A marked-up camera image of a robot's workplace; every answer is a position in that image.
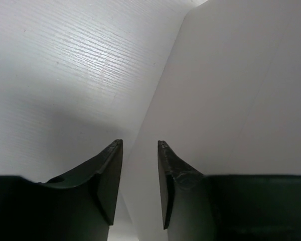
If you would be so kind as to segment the white drawer cabinet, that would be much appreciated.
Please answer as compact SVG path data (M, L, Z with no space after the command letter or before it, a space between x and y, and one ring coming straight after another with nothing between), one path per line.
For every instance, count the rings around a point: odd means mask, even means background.
M166 240L157 143L204 174L301 174L301 1L185 16L122 172L140 240Z

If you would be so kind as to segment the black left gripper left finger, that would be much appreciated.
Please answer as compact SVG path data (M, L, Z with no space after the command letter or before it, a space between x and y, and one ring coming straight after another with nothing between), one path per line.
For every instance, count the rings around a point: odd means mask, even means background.
M0 240L107 240L123 157L117 139L48 182L0 176Z

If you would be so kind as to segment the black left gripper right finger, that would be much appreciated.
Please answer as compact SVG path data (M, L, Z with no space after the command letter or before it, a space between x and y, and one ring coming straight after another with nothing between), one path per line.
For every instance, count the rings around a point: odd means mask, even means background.
M204 175L158 141L169 240L301 240L301 175Z

